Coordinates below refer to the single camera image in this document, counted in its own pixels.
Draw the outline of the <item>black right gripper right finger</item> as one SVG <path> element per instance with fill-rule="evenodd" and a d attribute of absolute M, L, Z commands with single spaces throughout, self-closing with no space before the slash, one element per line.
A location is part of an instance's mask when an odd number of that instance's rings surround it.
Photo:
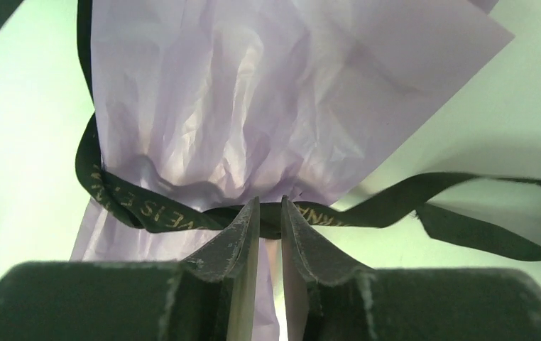
<path fill-rule="evenodd" d="M 514 269 L 372 269 L 281 202 L 284 262 L 306 303 L 304 340 L 541 340 L 541 288 Z"/>

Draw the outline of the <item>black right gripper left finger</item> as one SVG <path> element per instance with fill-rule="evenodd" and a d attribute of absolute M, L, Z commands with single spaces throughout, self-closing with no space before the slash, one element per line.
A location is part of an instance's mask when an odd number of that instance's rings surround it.
<path fill-rule="evenodd" d="M 26 262 L 0 280 L 0 340 L 250 340 L 260 203 L 182 261 Z"/>

